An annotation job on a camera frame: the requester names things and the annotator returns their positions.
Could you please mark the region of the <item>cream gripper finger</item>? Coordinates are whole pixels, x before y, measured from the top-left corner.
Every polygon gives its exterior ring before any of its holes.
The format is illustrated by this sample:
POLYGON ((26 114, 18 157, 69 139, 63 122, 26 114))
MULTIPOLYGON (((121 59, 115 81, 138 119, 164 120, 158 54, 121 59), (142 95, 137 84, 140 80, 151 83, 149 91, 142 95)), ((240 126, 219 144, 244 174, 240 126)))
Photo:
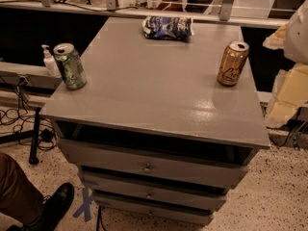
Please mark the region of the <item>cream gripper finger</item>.
POLYGON ((286 29, 287 24, 279 27, 273 34, 264 40, 263 46, 271 50, 283 49, 285 46, 286 29))
POLYGON ((269 128, 285 125, 308 101, 308 65, 297 63, 275 77, 265 123, 269 128))

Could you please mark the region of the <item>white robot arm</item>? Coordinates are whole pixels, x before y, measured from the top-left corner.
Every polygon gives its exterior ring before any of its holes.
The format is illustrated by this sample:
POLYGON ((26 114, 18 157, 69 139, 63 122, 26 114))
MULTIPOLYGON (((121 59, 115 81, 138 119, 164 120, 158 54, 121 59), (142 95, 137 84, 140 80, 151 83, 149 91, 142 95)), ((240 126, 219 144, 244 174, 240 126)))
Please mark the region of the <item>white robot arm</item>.
POLYGON ((264 40, 263 46, 271 50, 282 49, 284 57, 295 63, 290 70, 280 70, 276 75, 266 110, 266 125, 279 128, 308 102, 308 0, 287 24, 264 40))

